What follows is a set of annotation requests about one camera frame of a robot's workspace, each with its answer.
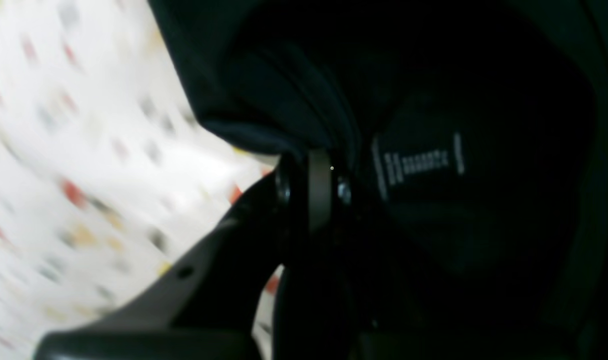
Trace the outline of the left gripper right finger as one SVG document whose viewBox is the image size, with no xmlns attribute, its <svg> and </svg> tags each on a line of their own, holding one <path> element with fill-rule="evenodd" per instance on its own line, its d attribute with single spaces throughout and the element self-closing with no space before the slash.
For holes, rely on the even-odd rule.
<svg viewBox="0 0 608 360">
<path fill-rule="evenodd" d="M 309 153 L 311 264 L 345 280 L 359 255 L 362 227 L 353 203 L 352 177 L 342 159 L 325 149 Z"/>
</svg>

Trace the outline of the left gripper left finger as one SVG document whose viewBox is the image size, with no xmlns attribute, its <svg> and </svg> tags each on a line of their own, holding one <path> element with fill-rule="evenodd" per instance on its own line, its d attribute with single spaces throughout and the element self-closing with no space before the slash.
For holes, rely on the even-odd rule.
<svg viewBox="0 0 608 360">
<path fill-rule="evenodd" d="M 260 360 L 253 335 L 265 284 L 288 252 L 289 200 L 307 159 L 286 153 L 198 244 L 142 294 L 91 325 L 51 332 L 37 360 Z"/>
</svg>

